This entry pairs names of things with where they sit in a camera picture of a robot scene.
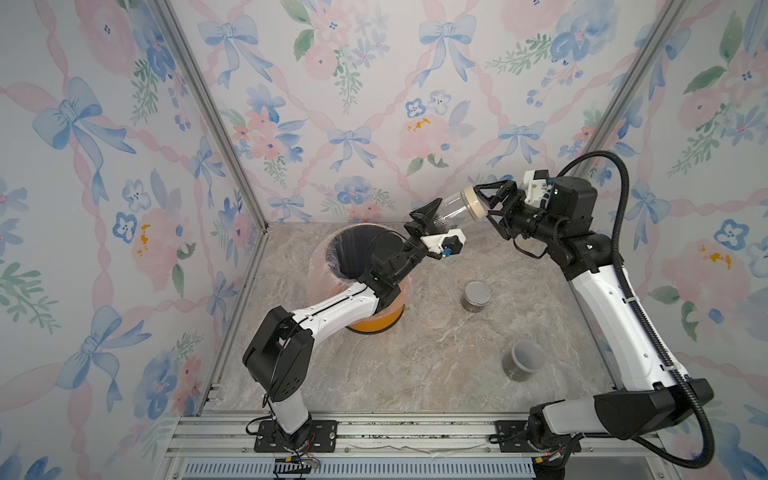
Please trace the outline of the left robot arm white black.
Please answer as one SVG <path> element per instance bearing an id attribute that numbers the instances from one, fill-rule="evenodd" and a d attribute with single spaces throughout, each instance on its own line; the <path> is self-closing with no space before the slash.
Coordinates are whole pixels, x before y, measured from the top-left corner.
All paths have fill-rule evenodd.
<path id="1" fill-rule="evenodd" d="M 442 251 L 428 247 L 440 198 L 412 211 L 406 237 L 385 230 L 363 248 L 362 275 L 341 293 L 303 309 L 271 309 L 250 344 L 242 363 L 265 391 L 271 420 L 286 436 L 306 433 L 311 424 L 300 391 L 314 347 L 336 332 L 378 314 L 401 293 L 401 283 L 421 261 L 439 259 Z"/>

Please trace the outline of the beige jar lid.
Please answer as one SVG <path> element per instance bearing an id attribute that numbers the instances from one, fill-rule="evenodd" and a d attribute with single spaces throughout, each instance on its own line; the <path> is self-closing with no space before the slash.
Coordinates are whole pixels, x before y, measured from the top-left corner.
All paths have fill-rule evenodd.
<path id="1" fill-rule="evenodd" d="M 488 214 L 488 205 L 472 187 L 465 188 L 461 194 L 464 198 L 467 211 L 475 221 L 484 219 Z"/>

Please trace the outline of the glass jar with tea leaves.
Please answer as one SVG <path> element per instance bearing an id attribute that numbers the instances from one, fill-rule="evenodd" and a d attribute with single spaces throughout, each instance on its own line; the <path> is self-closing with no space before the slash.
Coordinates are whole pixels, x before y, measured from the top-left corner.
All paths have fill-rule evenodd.
<path id="1" fill-rule="evenodd" d="M 464 229 L 475 221 L 467 211 L 464 198 L 461 192 L 442 198 L 442 203 L 438 210 L 440 223 L 450 229 Z"/>

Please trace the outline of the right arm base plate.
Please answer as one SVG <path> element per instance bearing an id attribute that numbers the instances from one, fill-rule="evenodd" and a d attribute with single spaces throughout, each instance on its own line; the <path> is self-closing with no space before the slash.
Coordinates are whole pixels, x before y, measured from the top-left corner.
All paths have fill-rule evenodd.
<path id="1" fill-rule="evenodd" d="M 573 435 L 556 435 L 541 425 L 531 427 L 527 420 L 497 420 L 494 429 L 488 441 L 503 453 L 564 454 L 567 447 L 572 453 L 582 451 L 580 440 Z"/>

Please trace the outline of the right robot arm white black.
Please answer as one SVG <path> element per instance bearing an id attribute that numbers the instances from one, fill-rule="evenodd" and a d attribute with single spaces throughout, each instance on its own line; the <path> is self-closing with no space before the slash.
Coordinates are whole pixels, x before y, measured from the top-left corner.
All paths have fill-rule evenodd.
<path id="1" fill-rule="evenodd" d="M 597 435 L 635 441 L 687 468 L 707 464 L 715 436 L 703 407 L 713 390 L 707 380 L 691 378 L 661 339 L 628 280 L 617 238 L 592 231 L 596 189 L 585 179 L 561 176 L 536 179 L 526 188 L 508 180 L 479 184 L 473 191 L 504 239 L 544 243 L 544 256 L 559 266 L 591 331 L 610 349 L 603 358 L 613 390 L 533 407 L 523 439 L 550 450 Z M 689 417 L 696 418 L 703 442 L 692 459 L 678 458 L 644 438 Z"/>

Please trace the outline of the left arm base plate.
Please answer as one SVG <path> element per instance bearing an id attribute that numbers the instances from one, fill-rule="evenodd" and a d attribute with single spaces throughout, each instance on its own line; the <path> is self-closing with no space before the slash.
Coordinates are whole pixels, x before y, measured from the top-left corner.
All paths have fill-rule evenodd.
<path id="1" fill-rule="evenodd" d="M 294 433 L 286 433 L 274 420 L 262 420 L 258 429 L 246 432 L 255 437 L 256 453 L 333 453 L 338 439 L 336 420 L 309 419 Z"/>

